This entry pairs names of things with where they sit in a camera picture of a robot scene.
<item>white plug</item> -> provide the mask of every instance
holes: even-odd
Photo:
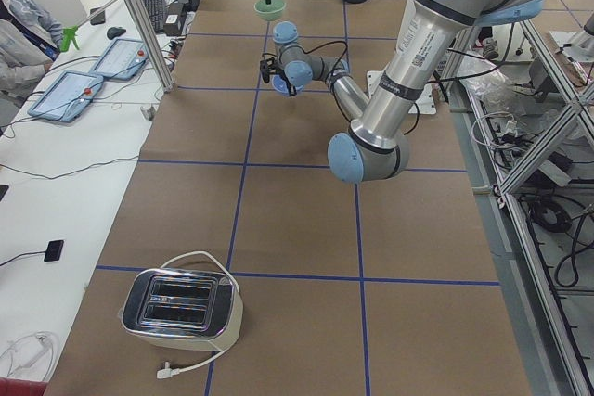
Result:
[[[157,372],[157,379],[168,379],[169,377],[179,375],[179,373],[179,368],[172,369],[171,364],[169,364],[169,362],[165,362],[165,366]]]

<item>person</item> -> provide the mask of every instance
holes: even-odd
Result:
[[[479,42],[483,46],[483,57],[493,60],[499,57],[497,41],[493,39],[493,27],[483,27],[479,31]]]
[[[62,25],[33,0],[0,0],[0,97],[22,106],[61,42]]]

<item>shoe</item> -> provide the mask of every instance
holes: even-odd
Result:
[[[487,37],[481,42],[483,44],[483,57],[485,59],[493,60],[499,57],[499,49],[497,48],[497,41],[492,37]]]

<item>metal pole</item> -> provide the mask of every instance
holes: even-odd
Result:
[[[171,77],[171,73],[167,68],[167,64],[163,59],[161,48],[159,47],[159,43],[157,42],[157,36],[152,29],[152,25],[150,24],[149,14],[145,9],[142,0],[123,0],[128,7],[128,11],[132,16],[132,20],[134,24],[138,28],[140,32],[140,36],[142,37],[145,46],[147,47],[148,58],[152,63],[153,67],[155,68],[155,72],[157,73],[157,77],[161,82],[164,92],[169,92],[174,88],[174,80]]]

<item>mouse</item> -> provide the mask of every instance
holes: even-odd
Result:
[[[108,39],[113,39],[115,37],[121,36],[126,32],[125,28],[122,27],[111,27],[108,29]]]

